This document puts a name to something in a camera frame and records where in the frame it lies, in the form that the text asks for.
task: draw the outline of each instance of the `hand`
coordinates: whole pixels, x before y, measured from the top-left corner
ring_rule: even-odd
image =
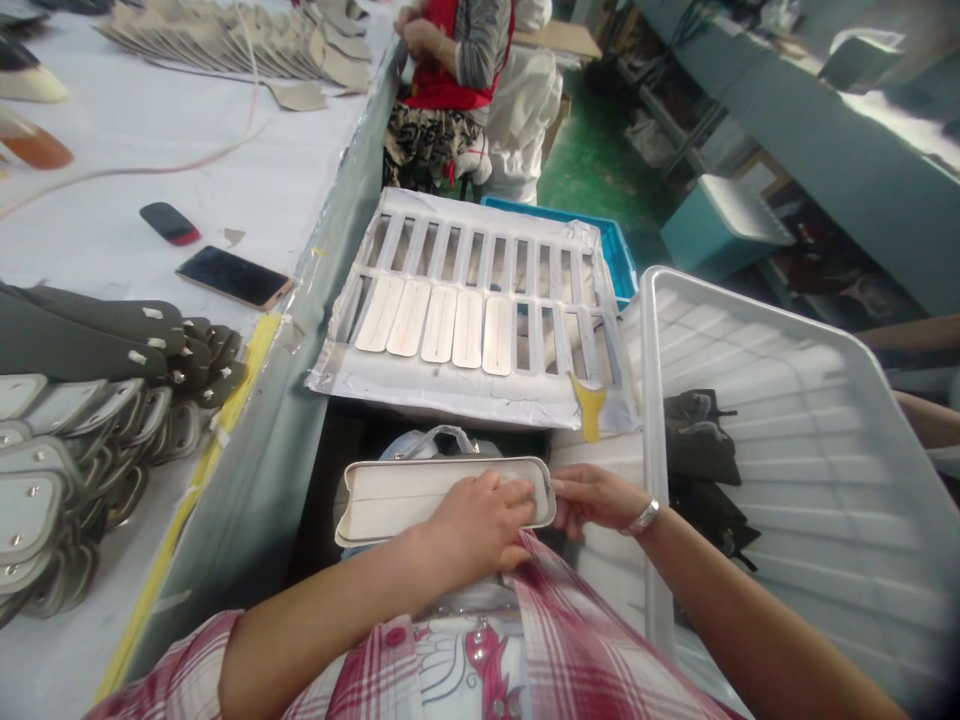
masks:
[[[420,8],[413,5],[405,5],[400,8],[400,13],[397,15],[397,19],[393,21],[393,29],[397,31],[397,35],[403,37],[403,28],[413,20],[416,20],[420,17]]]
[[[574,542],[583,542],[583,526],[595,522],[622,530],[650,504],[650,494],[596,465],[568,465],[553,472],[557,516],[553,526],[566,530]]]
[[[414,60],[436,54],[440,50],[440,30],[429,20],[413,20],[403,26],[401,34],[407,44],[407,52]]]
[[[509,572],[530,554],[511,541],[536,511],[533,483],[500,483],[500,473],[487,470],[464,478],[447,493],[440,507],[420,526],[443,592],[451,592]]]

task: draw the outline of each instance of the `white cable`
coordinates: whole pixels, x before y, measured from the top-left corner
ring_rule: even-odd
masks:
[[[227,145],[225,148],[217,150],[210,155],[206,155],[185,165],[175,165],[174,167],[169,168],[115,168],[110,170],[95,170],[94,172],[87,173],[86,175],[80,175],[79,177],[75,177],[70,180],[64,180],[63,182],[51,185],[50,187],[47,187],[37,193],[34,193],[33,195],[26,197],[23,200],[15,202],[9,207],[4,208],[2,211],[0,211],[0,220],[5,220],[20,208],[26,207],[30,203],[39,200],[46,195],[50,195],[57,190],[63,190],[64,188],[72,187],[73,185],[79,185],[87,180],[94,180],[102,177],[114,177],[116,175],[169,175],[172,173],[184,172],[186,170],[196,170],[197,168],[210,165],[211,163],[215,163],[217,160],[226,157],[234,150],[242,145],[247,144],[260,133],[262,133],[267,126],[276,119],[276,116],[267,120],[267,122],[261,125],[256,132],[251,132],[253,130],[253,121],[257,114],[257,105],[260,94],[260,75],[257,72],[257,56],[253,52],[253,41],[250,39],[250,31],[247,28],[247,21],[244,19],[243,13],[240,11],[240,6],[237,3],[234,3],[234,7],[237,9],[237,17],[240,18],[240,25],[243,28],[243,37],[247,41],[247,52],[250,54],[250,66],[253,68],[253,100],[250,103],[250,115],[247,118],[247,127],[243,131],[243,137],[236,142]]]

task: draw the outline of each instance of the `white table surface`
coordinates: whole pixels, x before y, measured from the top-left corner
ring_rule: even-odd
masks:
[[[287,7],[278,0],[262,4]],[[371,13],[364,23],[376,92],[393,41],[395,7],[361,4]],[[57,15],[49,32],[28,45],[66,85],[68,102],[4,101],[53,133],[76,160],[48,172],[3,166],[0,209],[90,170],[188,162],[242,134],[250,84],[152,66],[90,23]],[[332,98],[319,112],[281,112],[261,88],[255,127],[273,122],[215,164],[173,175],[92,180],[0,221],[0,279],[14,285],[44,280],[101,299],[163,299],[184,315],[207,316],[249,339],[260,313],[184,282],[174,269],[212,244],[295,275],[367,102],[368,96]],[[164,242],[138,214],[156,201],[180,210],[203,239],[185,248]],[[225,228],[246,235],[230,247]],[[104,539],[91,594],[79,607],[46,621],[18,617],[0,631],[0,715],[79,717],[90,707],[201,455],[151,469],[131,519]]]

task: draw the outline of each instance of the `red vest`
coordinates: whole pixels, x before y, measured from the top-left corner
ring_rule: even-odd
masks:
[[[457,21],[457,3],[459,0],[430,0],[423,13],[425,20],[429,20],[440,32],[449,38],[453,37],[453,27]],[[510,43],[513,40],[513,0],[510,2],[510,30],[507,33],[507,50],[503,56],[503,64],[507,64],[510,57]],[[493,79],[493,85],[483,90],[463,87],[451,75],[439,60],[425,60],[417,64],[413,72],[413,93],[404,102],[409,107],[425,108],[428,110],[476,110],[489,105],[493,93],[497,89],[500,79],[500,70]]]

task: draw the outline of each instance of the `smartphone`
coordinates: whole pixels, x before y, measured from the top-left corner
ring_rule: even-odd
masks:
[[[170,203],[144,205],[140,217],[171,245],[189,245],[200,239],[200,231]]]
[[[177,268],[177,275],[239,300],[257,310],[270,310],[293,287],[293,280],[273,270],[207,246]]]

